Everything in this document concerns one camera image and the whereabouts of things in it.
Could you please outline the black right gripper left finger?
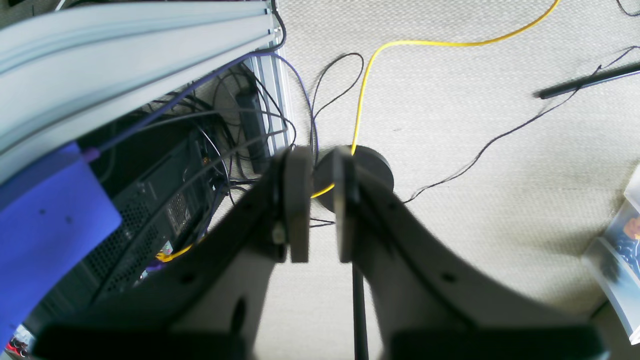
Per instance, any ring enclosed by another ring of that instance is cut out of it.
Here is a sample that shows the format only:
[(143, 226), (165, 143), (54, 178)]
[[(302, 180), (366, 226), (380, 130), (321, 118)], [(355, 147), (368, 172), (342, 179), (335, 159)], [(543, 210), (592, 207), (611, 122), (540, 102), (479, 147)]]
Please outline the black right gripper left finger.
[(141, 284), (52, 323), (42, 360), (246, 360), (274, 267), (309, 260), (307, 146), (268, 171), (204, 240)]

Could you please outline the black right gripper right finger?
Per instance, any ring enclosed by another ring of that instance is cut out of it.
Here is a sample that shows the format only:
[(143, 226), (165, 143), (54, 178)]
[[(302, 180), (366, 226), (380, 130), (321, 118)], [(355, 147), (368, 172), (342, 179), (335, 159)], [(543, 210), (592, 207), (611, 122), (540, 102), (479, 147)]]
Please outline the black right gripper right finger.
[(333, 154), (338, 253), (370, 287), (384, 360), (605, 360), (589, 321), (513, 291), (442, 244), (404, 203)]

